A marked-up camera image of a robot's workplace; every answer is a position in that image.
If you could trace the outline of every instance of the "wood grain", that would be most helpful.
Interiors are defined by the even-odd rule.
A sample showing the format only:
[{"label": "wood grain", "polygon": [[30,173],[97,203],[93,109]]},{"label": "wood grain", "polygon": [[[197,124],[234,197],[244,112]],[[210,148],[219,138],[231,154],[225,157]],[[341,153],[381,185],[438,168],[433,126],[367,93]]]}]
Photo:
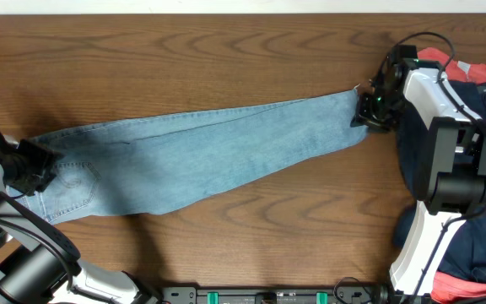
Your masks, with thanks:
[{"label": "wood grain", "polygon": [[[486,62],[486,14],[0,16],[0,128],[29,137],[349,90],[420,30]],[[386,278],[411,200],[394,136],[374,134],[171,214],[58,228],[87,260],[151,284],[333,285]]]}]

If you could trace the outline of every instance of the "black mount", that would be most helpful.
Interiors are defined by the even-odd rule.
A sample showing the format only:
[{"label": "black mount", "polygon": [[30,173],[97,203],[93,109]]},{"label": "black mount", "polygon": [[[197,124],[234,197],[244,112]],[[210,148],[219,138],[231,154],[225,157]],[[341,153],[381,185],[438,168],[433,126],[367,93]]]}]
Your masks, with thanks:
[{"label": "black mount", "polygon": [[359,97],[352,127],[366,125],[378,132],[396,129],[407,103],[404,82],[408,72],[417,68],[440,68],[440,63],[419,60],[415,46],[395,46],[370,81],[373,94]]},{"label": "black mount", "polygon": [[43,192],[56,177],[51,169],[62,157],[61,154],[27,139],[22,139],[18,146],[13,146],[0,132],[3,182],[23,194],[32,196],[35,191]]},{"label": "black mount", "polygon": [[415,198],[430,214],[471,214],[486,204],[486,138],[471,123],[433,118],[419,155]]}]

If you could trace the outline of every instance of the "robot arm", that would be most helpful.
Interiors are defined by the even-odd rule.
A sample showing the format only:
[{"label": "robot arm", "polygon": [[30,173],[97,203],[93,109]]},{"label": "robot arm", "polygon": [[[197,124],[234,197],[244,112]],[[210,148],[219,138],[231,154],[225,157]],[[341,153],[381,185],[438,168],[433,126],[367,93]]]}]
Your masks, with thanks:
[{"label": "robot arm", "polygon": [[396,292],[412,295],[422,280],[417,296],[423,296],[432,291],[440,261],[465,220],[449,225],[433,256],[442,227],[486,204],[486,138],[450,97],[471,117],[481,117],[467,108],[445,73],[438,79],[438,62],[418,59],[415,46],[393,48],[382,68],[372,82],[374,93],[361,96],[352,124],[389,131],[397,127],[406,107],[413,106],[426,127],[413,177],[416,215],[401,254],[390,268]]},{"label": "robot arm", "polygon": [[[29,146],[33,152],[34,144]],[[13,153],[11,149],[5,153],[0,150],[0,160]],[[38,156],[37,153],[21,155],[23,163],[29,161],[28,155]],[[36,172],[50,174],[49,163],[38,167]],[[26,185],[35,185],[35,189],[44,188],[50,178],[39,176],[25,176],[29,169],[15,175],[21,181],[36,181]],[[49,247],[58,252],[67,269],[62,267],[62,261],[54,256],[46,246],[38,242],[30,234],[17,231],[12,227],[0,225],[0,247],[12,236],[22,246],[13,252],[5,261],[0,263],[0,303],[117,303],[138,304],[155,303],[156,297],[152,291],[140,290],[134,281],[123,272],[111,272],[100,269],[80,258],[78,249],[55,227],[46,223],[27,208],[5,194],[3,184],[5,170],[0,164],[0,219],[14,224],[22,229],[35,233]],[[68,275],[72,275],[72,283],[68,289]]]}]

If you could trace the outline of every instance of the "jeans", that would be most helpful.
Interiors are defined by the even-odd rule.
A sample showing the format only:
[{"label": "jeans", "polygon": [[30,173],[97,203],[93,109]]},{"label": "jeans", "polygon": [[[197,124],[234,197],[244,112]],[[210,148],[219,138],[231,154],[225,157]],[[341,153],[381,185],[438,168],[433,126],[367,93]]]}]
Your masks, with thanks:
[{"label": "jeans", "polygon": [[[451,86],[466,105],[486,121],[486,84],[451,81]],[[413,174],[419,157],[419,143],[423,142],[426,128],[417,112],[409,107],[397,131],[397,147],[402,174],[408,189],[413,193]],[[394,243],[402,246],[415,209],[409,209],[397,224]],[[439,271],[463,280],[486,283],[486,216],[469,220],[453,237]]]},{"label": "jeans", "polygon": [[65,155],[57,178],[19,201],[52,224],[89,215],[165,214],[357,144],[366,127],[350,127],[356,102],[350,90],[48,133],[33,140]]}]

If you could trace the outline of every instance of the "back pocket stitching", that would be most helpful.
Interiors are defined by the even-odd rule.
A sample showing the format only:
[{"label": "back pocket stitching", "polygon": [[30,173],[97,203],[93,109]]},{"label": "back pocket stitching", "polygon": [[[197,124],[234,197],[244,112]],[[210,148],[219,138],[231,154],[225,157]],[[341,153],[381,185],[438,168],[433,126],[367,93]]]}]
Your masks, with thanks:
[{"label": "back pocket stitching", "polygon": [[[91,172],[91,174],[93,174],[94,184],[91,187],[91,191],[89,192],[89,196],[86,199],[84,199],[84,201],[81,204],[76,204],[76,205],[74,205],[70,208],[64,209],[64,210],[59,210],[54,214],[46,214],[46,219],[49,222],[52,222],[53,220],[65,215],[65,214],[68,214],[69,212],[72,212],[74,210],[77,210],[77,209],[80,209],[80,208],[87,206],[89,203],[91,203],[91,200],[93,200],[93,197],[95,196],[97,188],[99,187],[99,181],[100,181],[101,177],[100,177],[99,172],[93,167],[93,164],[91,164],[88,161],[74,162],[74,163],[62,163],[62,164],[57,164],[56,168],[59,169],[59,168],[69,167],[69,166],[81,166],[83,168],[87,167],[87,169],[89,169],[89,172]],[[61,181],[61,183],[63,185],[66,185],[66,186],[68,185],[67,182],[63,181],[63,179],[59,179],[59,180]],[[46,212],[46,203],[44,201],[42,194],[40,195],[40,201],[42,203],[42,208]]]}]

